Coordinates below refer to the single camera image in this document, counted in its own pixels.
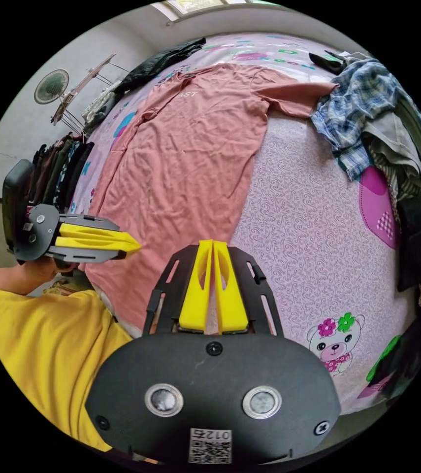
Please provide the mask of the person's left hand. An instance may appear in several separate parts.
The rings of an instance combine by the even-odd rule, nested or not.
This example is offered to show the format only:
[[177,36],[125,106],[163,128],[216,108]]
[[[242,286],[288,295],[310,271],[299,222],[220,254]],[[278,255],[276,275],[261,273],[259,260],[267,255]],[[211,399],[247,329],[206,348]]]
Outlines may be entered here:
[[27,278],[26,293],[30,293],[38,287],[53,280],[59,273],[69,273],[77,268],[77,263],[65,263],[64,267],[59,267],[58,263],[53,258],[41,258],[35,261],[29,261],[24,264],[25,274]]

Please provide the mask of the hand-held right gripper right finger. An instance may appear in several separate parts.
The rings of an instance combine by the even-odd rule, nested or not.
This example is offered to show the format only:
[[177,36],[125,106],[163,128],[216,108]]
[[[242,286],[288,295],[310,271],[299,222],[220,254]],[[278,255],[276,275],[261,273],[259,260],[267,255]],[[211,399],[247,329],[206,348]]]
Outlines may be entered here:
[[214,241],[214,281],[220,333],[245,333],[248,318],[225,242]]

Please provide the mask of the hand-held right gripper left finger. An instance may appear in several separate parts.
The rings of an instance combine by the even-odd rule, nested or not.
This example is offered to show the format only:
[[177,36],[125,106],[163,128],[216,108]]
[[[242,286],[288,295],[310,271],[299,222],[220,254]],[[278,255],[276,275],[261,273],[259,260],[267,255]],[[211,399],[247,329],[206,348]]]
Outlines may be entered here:
[[205,329],[210,297],[213,240],[201,240],[196,250],[183,306],[180,329]]

